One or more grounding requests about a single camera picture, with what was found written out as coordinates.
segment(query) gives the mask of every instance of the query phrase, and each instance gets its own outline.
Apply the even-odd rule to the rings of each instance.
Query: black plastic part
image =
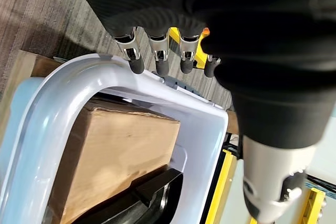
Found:
[[[169,72],[168,60],[159,59],[155,61],[156,71],[159,76],[166,76]]]
[[[212,60],[212,61],[208,61],[208,59],[205,62],[205,66],[204,66],[204,74],[205,76],[212,78],[215,74],[215,68],[217,67],[217,62],[216,60]]]
[[[117,195],[112,201],[103,202],[102,206],[96,206],[83,216],[79,217],[74,224],[117,224],[120,215],[128,216],[128,221],[134,217],[131,209],[134,206],[144,204],[145,212],[131,224],[169,224],[177,209],[183,183],[183,174],[173,168],[164,171],[142,185],[134,189],[128,189]],[[166,205],[164,209],[152,209],[156,207],[154,201],[157,196],[163,195],[163,188],[169,185],[166,193]]]
[[[133,73],[141,74],[145,70],[141,56],[138,60],[129,60],[128,63],[130,64],[130,68],[132,69]]]
[[[249,199],[245,195],[245,192],[244,192],[244,201],[250,215],[257,220],[260,214],[260,210],[255,205],[253,205],[251,201],[249,201]]]
[[[190,73],[193,70],[194,61],[189,59],[181,60],[180,67],[183,73]]]
[[[284,181],[282,182],[279,202],[284,202],[288,200],[289,190],[293,190],[297,187],[302,189],[305,178],[306,178],[305,171],[302,171],[302,173],[296,172],[293,175],[289,175],[287,178],[285,178]]]

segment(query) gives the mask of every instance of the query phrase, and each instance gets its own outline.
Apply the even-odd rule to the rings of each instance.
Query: cardboard box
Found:
[[[180,123],[131,104],[91,99],[72,127],[48,207],[72,223],[169,163]]]

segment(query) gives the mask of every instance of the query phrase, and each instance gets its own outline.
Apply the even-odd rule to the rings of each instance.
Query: yellow bracket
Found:
[[[316,188],[312,188],[308,191],[303,203],[301,215],[299,216],[298,224],[317,223],[325,196],[325,192]]]
[[[175,40],[178,44],[180,43],[180,33],[176,27],[171,27],[169,30],[169,35]],[[195,55],[195,60],[197,61],[196,68],[204,69],[205,62],[208,57],[206,53],[203,52],[201,48],[201,40],[208,35],[208,32],[204,31],[201,36],[199,37],[197,51]]]
[[[224,211],[225,202],[230,190],[233,174],[236,170],[237,158],[229,151],[225,152],[224,162],[211,201],[205,224],[219,223]]]

